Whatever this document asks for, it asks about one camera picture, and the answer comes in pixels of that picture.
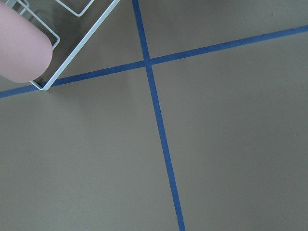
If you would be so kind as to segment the pink cup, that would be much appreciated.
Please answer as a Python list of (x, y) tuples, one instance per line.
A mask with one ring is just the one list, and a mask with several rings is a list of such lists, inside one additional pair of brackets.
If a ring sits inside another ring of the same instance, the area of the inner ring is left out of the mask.
[(0, 3), (0, 75), (26, 83), (49, 67), (52, 45), (49, 38), (15, 10)]

